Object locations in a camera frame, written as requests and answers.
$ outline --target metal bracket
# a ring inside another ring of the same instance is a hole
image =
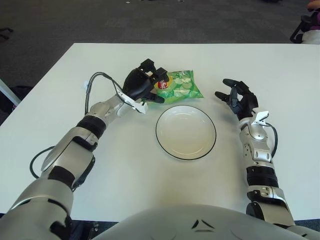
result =
[[[121,90],[118,88],[116,89],[119,97],[125,101],[127,104],[131,105],[132,109],[137,110],[139,113],[146,114],[148,111],[148,104],[146,102],[135,102],[132,98],[125,95]]]

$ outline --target green snack bag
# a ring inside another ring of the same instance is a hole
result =
[[[172,104],[183,99],[200,99],[201,94],[195,84],[194,71],[167,72],[169,81],[160,81],[154,85],[156,94],[164,98],[164,103]]]

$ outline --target robot forearm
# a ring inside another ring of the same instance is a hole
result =
[[[295,222],[279,188],[272,153],[267,145],[268,135],[263,128],[269,113],[258,108],[253,112],[253,117],[244,118],[239,124],[249,185],[247,196],[251,200],[246,213],[271,224],[293,226]]]
[[[41,176],[0,220],[3,239],[69,239],[73,191],[92,169],[95,163],[92,151],[108,124],[129,109],[123,105],[116,95],[95,104],[60,140],[43,162]]]

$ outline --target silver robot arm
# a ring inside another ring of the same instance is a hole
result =
[[[168,81],[167,71],[155,69],[147,59],[128,75],[116,95],[93,105],[84,118],[52,149],[41,167],[41,176],[18,197],[0,219],[0,239],[68,240],[73,191],[86,179],[95,163],[98,140],[117,117],[130,108],[146,113],[149,100],[164,99],[150,93],[158,81]]]
[[[247,197],[251,201],[247,205],[246,214],[292,231],[306,239],[319,239],[318,232],[295,225],[284,192],[279,188],[273,163],[277,144],[275,142],[271,151],[267,145],[268,135],[264,130],[265,127],[272,127],[275,138],[278,138],[276,129],[266,123],[269,112],[259,108],[256,96],[242,81],[224,79],[223,83],[231,87],[230,94],[215,92],[215,95],[226,102],[239,119],[248,183]]]

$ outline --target chair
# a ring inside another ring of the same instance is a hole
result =
[[[6,30],[8,30],[8,31],[11,32],[11,33],[14,31],[13,29],[11,29],[11,28],[9,28],[9,27],[0,28],[0,32],[6,31]],[[5,40],[8,40],[8,39],[9,39],[8,36],[2,35],[2,34],[0,34],[0,37],[4,38]]]

